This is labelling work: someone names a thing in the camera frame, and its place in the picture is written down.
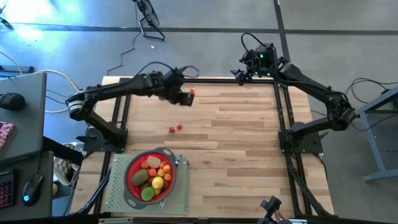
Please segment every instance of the small red fruit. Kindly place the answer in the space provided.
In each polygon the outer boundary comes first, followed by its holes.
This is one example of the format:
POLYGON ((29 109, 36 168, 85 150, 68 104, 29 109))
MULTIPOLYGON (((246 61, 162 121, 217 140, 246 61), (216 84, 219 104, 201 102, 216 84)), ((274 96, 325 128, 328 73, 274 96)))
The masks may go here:
POLYGON ((149 175, 150 175, 151 177, 155 177, 156 174, 157 174, 157 172, 156 172, 155 169, 151 169, 151 170, 149 171, 149 175))

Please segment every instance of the gray colander handle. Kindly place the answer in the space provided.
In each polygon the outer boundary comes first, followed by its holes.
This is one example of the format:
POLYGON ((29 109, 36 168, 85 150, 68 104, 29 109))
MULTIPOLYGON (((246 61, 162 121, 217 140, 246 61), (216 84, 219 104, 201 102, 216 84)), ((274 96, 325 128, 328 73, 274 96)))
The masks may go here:
POLYGON ((130 207, 134 209, 143 209, 149 204, 147 202, 141 202, 140 200, 135 199, 129 192, 129 189, 124 190, 124 199, 130 207))
POLYGON ((156 149, 152 150, 151 152, 156 152, 156 153, 159 153, 159 154, 165 156, 170 161, 170 163, 175 167, 175 155, 172 151, 170 151, 166 147, 157 147, 156 149))

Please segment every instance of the wooden table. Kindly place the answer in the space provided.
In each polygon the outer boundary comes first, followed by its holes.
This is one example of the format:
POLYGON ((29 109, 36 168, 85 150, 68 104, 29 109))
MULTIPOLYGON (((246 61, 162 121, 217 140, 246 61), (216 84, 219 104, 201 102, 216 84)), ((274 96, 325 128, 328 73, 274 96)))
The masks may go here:
MULTIPOLYGON (((118 82, 119 78, 104 77, 103 84, 118 82)), ((273 85, 186 83, 183 87, 195 90, 192 107, 171 105, 157 97, 132 96, 125 153, 137 154, 165 146, 188 157, 188 217, 262 217, 265 210, 259 204, 272 195, 281 199, 282 213, 294 217, 285 157, 280 153, 277 136, 280 126, 273 85), (169 133, 169 127, 180 123, 181 131, 169 133)), ((311 121, 307 95, 296 88, 289 91, 295 120, 311 121)), ((96 112, 110 121, 114 102, 99 102, 96 112)), ((71 212, 81 208, 97 187, 103 157, 104 153, 95 152, 83 161, 71 212)), ((333 213, 321 162, 311 154, 302 157, 309 189, 333 213)), ((298 199, 304 211, 300 191, 298 199)))

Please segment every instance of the gray desk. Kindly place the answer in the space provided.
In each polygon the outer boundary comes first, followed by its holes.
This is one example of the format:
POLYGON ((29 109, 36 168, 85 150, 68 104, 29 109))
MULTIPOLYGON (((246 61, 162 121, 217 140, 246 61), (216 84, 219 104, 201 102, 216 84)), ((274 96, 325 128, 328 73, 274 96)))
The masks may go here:
POLYGON ((39 201, 33 206, 25 206, 22 203, 22 190, 25 181, 37 172, 39 155, 23 159, 19 162, 10 162, 0 166, 0 170, 18 169, 16 178, 16 205, 0 210, 0 221, 24 220, 30 218, 43 218, 51 216, 52 212, 52 173, 53 173, 53 152, 42 152, 40 154, 39 174, 43 175, 39 201))
POLYGON ((0 108, 0 121, 15 125, 0 150, 0 162, 38 154, 42 150, 46 73, 0 80, 0 92, 19 93, 25 98, 20 111, 0 108))

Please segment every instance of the concrete floor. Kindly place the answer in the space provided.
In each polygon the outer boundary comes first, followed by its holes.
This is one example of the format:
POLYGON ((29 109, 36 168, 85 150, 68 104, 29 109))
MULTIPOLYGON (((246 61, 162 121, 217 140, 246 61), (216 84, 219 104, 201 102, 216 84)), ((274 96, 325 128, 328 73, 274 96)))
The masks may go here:
MULTIPOLYGON (((132 1, 13 0, 4 10, 9 22, 74 26, 135 27, 132 1)), ((280 0, 286 29, 306 30, 397 30, 398 2, 394 0, 280 0)), ((273 0, 152 0, 161 27, 278 29, 273 0)), ((131 48, 135 32, 40 31, 40 27, 0 29, 0 50, 20 65, 53 69, 68 74, 80 87, 101 83, 106 71, 119 64, 120 53, 131 48)), ((124 66, 110 75, 133 75, 144 64, 161 60, 172 66, 192 64, 202 76, 226 76, 243 68, 238 62, 244 52, 240 32, 166 32, 166 41, 140 36, 136 50, 123 55, 124 66)), ((256 34, 274 42, 282 55, 279 34, 256 34)), ((256 47, 250 38, 248 47, 256 47)), ((304 74, 345 91, 358 77, 396 82, 398 35, 287 35, 291 61, 304 74)), ((10 64, 0 58, 0 64, 10 64)), ((381 89, 372 84, 356 87, 365 100, 377 97, 381 89)), ((66 79, 50 74, 48 89, 71 95, 66 79)), ((63 100, 57 95, 49 96, 63 100)), ((362 104, 348 95, 356 108, 362 104)), ((311 109, 325 111, 313 98, 311 109)), ((47 110, 64 106, 46 101, 47 110)), ((68 113, 46 114, 44 134, 58 142, 75 141, 84 134, 85 123, 68 113)), ((324 160, 335 213, 341 217, 398 222, 398 180, 365 183, 363 175, 375 172, 376 163, 363 133, 351 127, 330 131, 323 140, 324 160)), ((65 209, 67 199, 54 204, 54 215, 65 209)))

